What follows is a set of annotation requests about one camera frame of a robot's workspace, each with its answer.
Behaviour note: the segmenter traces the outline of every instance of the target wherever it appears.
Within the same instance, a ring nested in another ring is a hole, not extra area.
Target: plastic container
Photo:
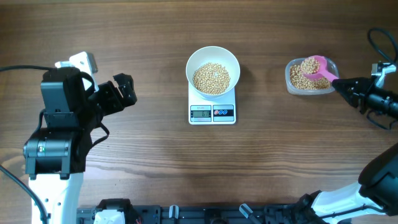
[[[193,74],[195,74],[195,71],[208,62],[219,63],[224,66],[229,77],[231,78],[229,81],[229,86],[221,94],[211,95],[202,93],[201,91],[197,90],[193,84]],[[196,90],[202,97],[217,98],[235,87],[241,74],[241,68],[239,66],[238,60],[229,50],[226,50],[222,47],[209,46],[201,48],[191,55],[191,57],[188,59],[185,73],[187,74],[189,85],[191,85],[193,89]]]
[[[324,90],[300,90],[293,86],[290,81],[290,67],[293,65],[301,65],[305,58],[297,58],[289,62],[285,69],[285,78],[286,78],[286,86],[287,91],[293,95],[321,95],[333,92],[335,89],[333,87],[324,89]],[[338,74],[337,66],[330,59],[326,58],[328,62],[327,69],[330,73],[334,74],[337,77],[340,77]]]

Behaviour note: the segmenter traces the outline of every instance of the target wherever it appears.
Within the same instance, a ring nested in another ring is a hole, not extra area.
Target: container of beans
[[[189,85],[204,98],[216,98],[232,90],[241,69],[236,57],[222,47],[209,46],[197,50],[185,68]]]
[[[285,69],[287,91],[293,95],[320,95],[333,92],[335,89],[326,78],[310,80],[302,75],[301,66],[304,60],[305,58],[297,58],[287,64]],[[339,77],[336,64],[328,58],[326,61],[328,71]]]

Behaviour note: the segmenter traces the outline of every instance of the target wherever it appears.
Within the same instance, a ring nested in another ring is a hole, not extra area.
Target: white scale
[[[193,88],[188,84],[188,120],[190,124],[234,124],[236,122],[235,88],[212,99],[205,99]]]

